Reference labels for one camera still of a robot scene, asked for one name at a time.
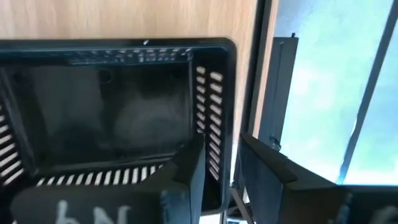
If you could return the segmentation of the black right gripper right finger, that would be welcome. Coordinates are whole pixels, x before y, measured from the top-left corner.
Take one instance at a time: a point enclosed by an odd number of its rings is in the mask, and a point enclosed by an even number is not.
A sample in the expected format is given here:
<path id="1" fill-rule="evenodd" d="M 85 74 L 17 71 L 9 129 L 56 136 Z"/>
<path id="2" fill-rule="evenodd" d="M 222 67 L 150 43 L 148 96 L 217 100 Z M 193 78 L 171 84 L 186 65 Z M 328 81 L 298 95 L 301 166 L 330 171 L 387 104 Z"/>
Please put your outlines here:
<path id="1" fill-rule="evenodd" d="M 397 187 L 338 185 L 246 133 L 241 173 L 256 223 L 397 223 Z"/>

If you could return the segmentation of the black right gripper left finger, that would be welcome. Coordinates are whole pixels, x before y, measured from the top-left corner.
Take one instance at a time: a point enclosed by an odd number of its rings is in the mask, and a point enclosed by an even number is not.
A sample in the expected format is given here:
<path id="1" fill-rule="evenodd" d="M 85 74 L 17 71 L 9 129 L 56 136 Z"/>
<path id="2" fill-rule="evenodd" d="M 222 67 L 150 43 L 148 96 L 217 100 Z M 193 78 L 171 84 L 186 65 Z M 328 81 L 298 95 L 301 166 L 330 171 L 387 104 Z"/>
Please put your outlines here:
<path id="1" fill-rule="evenodd" d="M 18 223 L 198 223 L 205 181 L 205 138 L 144 180 L 30 187 L 11 202 Z"/>

